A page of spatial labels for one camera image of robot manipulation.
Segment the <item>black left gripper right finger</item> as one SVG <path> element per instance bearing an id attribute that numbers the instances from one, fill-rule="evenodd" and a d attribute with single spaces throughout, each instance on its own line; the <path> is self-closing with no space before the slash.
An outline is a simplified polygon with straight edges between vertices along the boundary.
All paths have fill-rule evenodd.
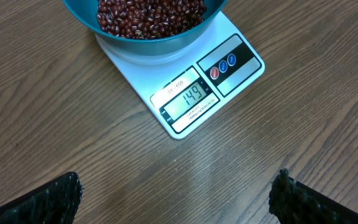
<path id="1" fill-rule="evenodd" d="M 281 224 L 358 224 L 358 213 L 279 171 L 269 192 L 269 213 Z"/>

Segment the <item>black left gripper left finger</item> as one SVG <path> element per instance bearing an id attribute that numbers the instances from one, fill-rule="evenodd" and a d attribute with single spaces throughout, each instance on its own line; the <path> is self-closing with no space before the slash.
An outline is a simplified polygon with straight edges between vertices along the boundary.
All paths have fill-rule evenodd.
<path id="1" fill-rule="evenodd" d="M 0 206 L 0 224 L 72 224 L 83 186 L 76 172 L 67 172 Z"/>

